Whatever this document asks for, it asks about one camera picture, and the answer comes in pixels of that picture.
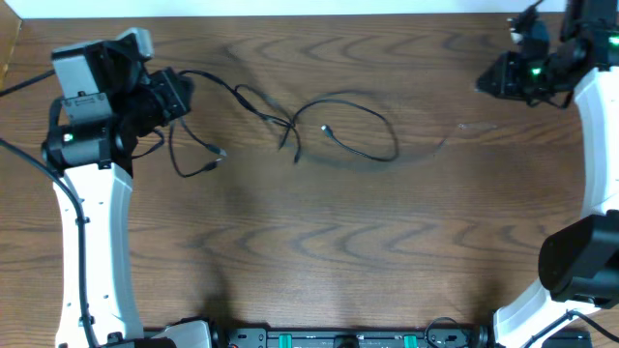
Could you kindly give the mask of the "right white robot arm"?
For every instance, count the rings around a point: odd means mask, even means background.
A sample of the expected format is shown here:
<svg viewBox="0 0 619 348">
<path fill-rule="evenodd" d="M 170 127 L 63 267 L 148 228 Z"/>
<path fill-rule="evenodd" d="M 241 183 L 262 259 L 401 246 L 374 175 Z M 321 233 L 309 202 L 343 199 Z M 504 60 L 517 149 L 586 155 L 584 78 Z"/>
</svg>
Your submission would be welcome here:
<svg viewBox="0 0 619 348">
<path fill-rule="evenodd" d="M 538 276 L 513 302 L 496 309 L 474 347 L 576 347 L 584 336 L 564 334 L 580 319 L 615 341 L 591 314 L 618 305 L 618 3 L 570 1 L 560 44 L 550 47 L 537 4 L 510 18 L 516 51 L 501 54 L 476 88 L 530 107 L 564 94 L 582 130 L 585 189 L 580 219 L 547 237 Z"/>
</svg>

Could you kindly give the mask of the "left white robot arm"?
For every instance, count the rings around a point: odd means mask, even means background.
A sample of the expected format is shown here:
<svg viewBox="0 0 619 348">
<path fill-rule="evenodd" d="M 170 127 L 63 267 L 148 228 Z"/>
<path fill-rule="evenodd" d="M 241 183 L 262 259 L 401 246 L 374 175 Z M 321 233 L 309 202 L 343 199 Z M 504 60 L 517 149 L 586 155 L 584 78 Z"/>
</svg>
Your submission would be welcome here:
<svg viewBox="0 0 619 348">
<path fill-rule="evenodd" d="M 131 28 L 108 41 L 53 50 L 62 94 L 42 145 L 61 213 L 63 304 L 59 347 L 209 347 L 203 319 L 147 332 L 134 299 L 128 233 L 138 140 L 190 110 L 192 82 L 148 72 L 150 34 Z"/>
</svg>

